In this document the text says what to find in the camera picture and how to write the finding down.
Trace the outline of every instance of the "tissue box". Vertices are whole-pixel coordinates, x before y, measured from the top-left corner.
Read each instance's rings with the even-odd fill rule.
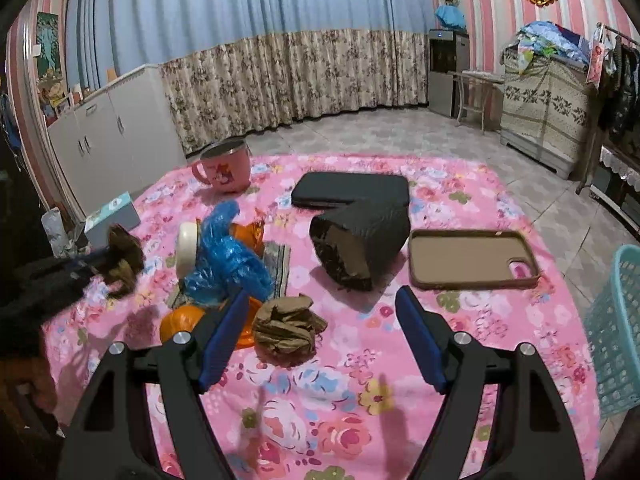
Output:
[[[84,234],[92,249],[107,246],[109,227],[114,224],[120,224],[127,231],[140,224],[129,193],[121,194],[87,217]]]

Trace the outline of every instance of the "potted plant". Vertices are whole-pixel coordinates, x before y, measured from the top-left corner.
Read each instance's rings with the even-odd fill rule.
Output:
[[[436,17],[444,28],[466,32],[465,15],[458,8],[460,0],[443,0],[444,5],[436,9]]]

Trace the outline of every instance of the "brown phone case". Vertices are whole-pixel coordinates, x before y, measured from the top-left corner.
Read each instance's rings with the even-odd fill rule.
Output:
[[[510,265],[521,262],[530,276],[516,278]],[[416,229],[409,236],[412,283],[427,289],[486,290],[534,288],[540,267],[516,231]]]

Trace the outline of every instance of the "blue curtain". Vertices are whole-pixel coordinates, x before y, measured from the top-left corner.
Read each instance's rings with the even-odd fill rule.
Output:
[[[144,63],[270,32],[362,28],[426,32],[431,0],[68,0],[69,86],[107,83]]]

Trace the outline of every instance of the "metal screw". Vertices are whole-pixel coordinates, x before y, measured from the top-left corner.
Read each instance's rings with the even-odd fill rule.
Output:
[[[191,334],[189,332],[178,332],[174,335],[174,343],[178,345],[186,345],[191,341]]]
[[[468,345],[471,343],[471,336],[466,332],[456,332],[453,335],[453,341],[459,345]]]
[[[531,343],[522,343],[520,345],[520,351],[524,355],[533,355],[533,354],[536,353],[536,349],[534,348],[534,346]]]
[[[109,353],[113,355],[122,354],[124,352],[124,343],[122,341],[116,341],[109,346]]]

